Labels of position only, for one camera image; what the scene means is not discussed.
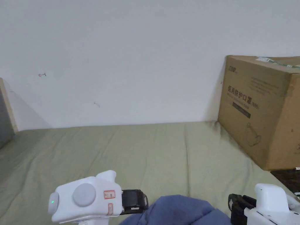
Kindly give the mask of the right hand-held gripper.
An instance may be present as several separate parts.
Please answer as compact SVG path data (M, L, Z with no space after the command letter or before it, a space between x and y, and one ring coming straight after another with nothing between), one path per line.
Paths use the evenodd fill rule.
M255 185L256 199L230 194L228 208L232 225L299 225L300 204L279 186Z

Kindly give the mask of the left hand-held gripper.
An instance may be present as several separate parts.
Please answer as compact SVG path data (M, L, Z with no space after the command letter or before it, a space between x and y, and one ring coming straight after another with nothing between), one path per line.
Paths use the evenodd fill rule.
M108 170L58 186L49 197L48 213L54 223L108 225L110 218L141 214L148 198L139 189L123 190Z

